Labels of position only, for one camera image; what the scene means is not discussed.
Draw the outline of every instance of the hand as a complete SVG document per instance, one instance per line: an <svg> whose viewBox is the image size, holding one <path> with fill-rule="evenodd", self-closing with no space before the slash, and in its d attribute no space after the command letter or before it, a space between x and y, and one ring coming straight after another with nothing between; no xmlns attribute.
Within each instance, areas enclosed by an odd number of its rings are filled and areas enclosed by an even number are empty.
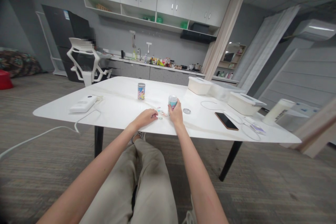
<svg viewBox="0 0 336 224"><path fill-rule="evenodd" d="M177 99L177 104L174 110L172 110L169 104L168 104L168 110L169 110L170 119L174 123L175 126L179 124L183 124L182 109L181 109L181 103L179 99Z"/></svg>
<svg viewBox="0 0 336 224"><path fill-rule="evenodd" d="M158 115L158 112L155 109L146 109L140 113L140 115L137 116L137 118L134 119L133 122L131 122L132 125L136 127L136 130L139 130L140 128L150 124L151 122L157 120L156 117Z"/></svg>

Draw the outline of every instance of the red stool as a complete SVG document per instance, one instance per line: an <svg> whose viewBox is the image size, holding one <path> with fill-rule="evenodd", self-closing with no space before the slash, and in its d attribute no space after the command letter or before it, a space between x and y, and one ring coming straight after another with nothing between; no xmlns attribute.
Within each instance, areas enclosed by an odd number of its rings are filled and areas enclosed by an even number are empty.
<svg viewBox="0 0 336 224"><path fill-rule="evenodd" d="M11 75L9 74L9 72L0 70L0 90L10 89L14 87L10 79Z"/></svg>

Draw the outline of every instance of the white storage box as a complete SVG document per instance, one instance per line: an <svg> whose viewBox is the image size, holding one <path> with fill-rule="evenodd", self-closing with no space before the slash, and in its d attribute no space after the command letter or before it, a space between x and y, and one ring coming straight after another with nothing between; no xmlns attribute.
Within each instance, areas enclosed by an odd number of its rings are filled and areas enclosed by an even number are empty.
<svg viewBox="0 0 336 224"><path fill-rule="evenodd" d="M245 116L253 116L255 113L258 112L261 107L267 105L266 103L254 99L251 96L235 92L230 92L229 100L227 103L230 107Z"/></svg>
<svg viewBox="0 0 336 224"><path fill-rule="evenodd" d="M189 76L188 88L195 94L206 95L211 87L212 83L207 80L203 80L198 77Z"/></svg>
<svg viewBox="0 0 336 224"><path fill-rule="evenodd" d="M211 83L212 86L210 87L208 95L215 97L217 100L221 100L224 102L228 101L230 92L246 93L245 90L230 85L229 83L226 82L211 81Z"/></svg>

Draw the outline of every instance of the black table leg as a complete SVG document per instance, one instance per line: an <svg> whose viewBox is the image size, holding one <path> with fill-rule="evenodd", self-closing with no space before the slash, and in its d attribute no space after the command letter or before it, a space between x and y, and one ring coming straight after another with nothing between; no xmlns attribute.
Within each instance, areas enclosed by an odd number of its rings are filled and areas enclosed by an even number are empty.
<svg viewBox="0 0 336 224"><path fill-rule="evenodd" d="M94 127L94 156L97 157L103 149L104 127Z"/></svg>
<svg viewBox="0 0 336 224"><path fill-rule="evenodd" d="M222 182L224 181L224 179L225 179L228 171L230 170L230 167L231 167L231 165L232 165L232 163L233 163L233 161L234 161L234 159L235 159L235 157L236 157L236 155L239 151L239 148L242 145L242 143L243 142L241 142L241 141L234 141L233 142L233 145L232 145L232 148L230 150L229 156L227 157L225 165L223 167L223 170L222 170L222 172L219 176L220 181L222 181Z"/></svg>

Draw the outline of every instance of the carpet floor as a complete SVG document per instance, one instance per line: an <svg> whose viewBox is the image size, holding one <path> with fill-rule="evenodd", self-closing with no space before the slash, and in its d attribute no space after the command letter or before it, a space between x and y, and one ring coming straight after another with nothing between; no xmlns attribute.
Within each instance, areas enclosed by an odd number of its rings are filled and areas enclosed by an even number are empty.
<svg viewBox="0 0 336 224"><path fill-rule="evenodd" d="M0 153L57 126L73 124L32 112L84 87L66 77L40 74L13 79L0 91ZM80 135L57 129L0 161L0 211L10 223L35 223L93 160L94 127ZM105 148L121 131L105 128ZM148 134L166 161L179 223L191 209L190 188L177 137ZM273 143L243 143L226 179L219 173L231 141L193 138L230 223L336 223L336 149L315 158Z"/></svg>

